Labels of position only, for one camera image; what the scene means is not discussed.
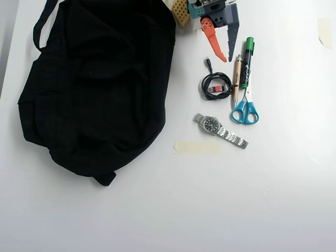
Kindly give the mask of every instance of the pen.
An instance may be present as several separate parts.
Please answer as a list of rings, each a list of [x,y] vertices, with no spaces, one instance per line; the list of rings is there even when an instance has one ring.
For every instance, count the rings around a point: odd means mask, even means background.
[[[239,54],[236,61],[236,76],[235,76],[235,93],[233,98],[234,108],[237,107],[238,103],[238,93],[239,93],[239,82],[240,82],[240,72],[242,71],[242,55]]]
[[[242,72],[242,80],[241,80],[241,88],[246,89],[248,86],[248,80],[251,73],[251,59],[254,53],[254,39],[252,37],[248,37],[246,40],[246,49],[245,49],[245,61]]]

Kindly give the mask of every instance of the robot part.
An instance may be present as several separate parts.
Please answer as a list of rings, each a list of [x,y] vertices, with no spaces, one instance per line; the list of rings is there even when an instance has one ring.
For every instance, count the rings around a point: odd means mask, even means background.
[[[202,21],[209,18],[212,21],[213,28],[228,26],[228,45],[229,45],[229,61],[232,61],[234,50],[236,46],[238,30],[239,30],[239,16],[237,4],[226,4],[226,0],[187,0],[188,11],[192,18],[201,18]],[[214,47],[214,44],[218,44],[216,35],[214,32],[205,32],[215,54],[224,62],[224,57],[221,48]]]

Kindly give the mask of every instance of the scissors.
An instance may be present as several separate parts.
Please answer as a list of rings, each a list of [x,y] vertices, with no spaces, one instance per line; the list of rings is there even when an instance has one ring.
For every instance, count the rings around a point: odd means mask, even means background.
[[[252,102],[251,74],[249,76],[248,83],[249,84],[248,84],[248,87],[245,89],[244,97],[243,97],[242,101],[239,103],[239,105],[232,111],[231,117],[237,123],[255,124],[259,121],[259,115],[258,115],[258,112],[257,112],[256,108],[254,107],[253,102]],[[235,112],[239,113],[239,119],[235,118],[235,116],[234,116]],[[254,117],[253,122],[251,122],[248,119],[248,116],[250,114]]]

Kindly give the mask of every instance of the black cable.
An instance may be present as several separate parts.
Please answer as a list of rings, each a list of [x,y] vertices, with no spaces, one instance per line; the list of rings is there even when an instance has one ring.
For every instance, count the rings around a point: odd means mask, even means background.
[[[202,90],[205,94],[205,97],[212,101],[212,100],[219,100],[219,99],[225,99],[227,97],[229,97],[230,95],[233,94],[233,90],[234,90],[234,86],[232,85],[232,82],[230,80],[230,78],[222,72],[216,72],[213,73],[212,71],[212,66],[211,66],[211,61],[209,58],[206,58],[206,63],[208,65],[210,74],[205,76],[203,81],[202,81]],[[215,79],[221,79],[224,84],[228,87],[226,92],[222,92],[220,94],[212,94],[208,91],[208,88],[210,86],[211,81],[215,80]]]

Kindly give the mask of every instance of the wristwatch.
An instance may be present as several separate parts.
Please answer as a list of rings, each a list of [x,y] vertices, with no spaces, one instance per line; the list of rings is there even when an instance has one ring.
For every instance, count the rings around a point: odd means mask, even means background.
[[[235,133],[224,129],[219,120],[215,117],[205,117],[198,113],[194,120],[198,122],[206,132],[213,135],[219,135],[242,149],[245,149],[248,145],[247,141],[236,136]]]

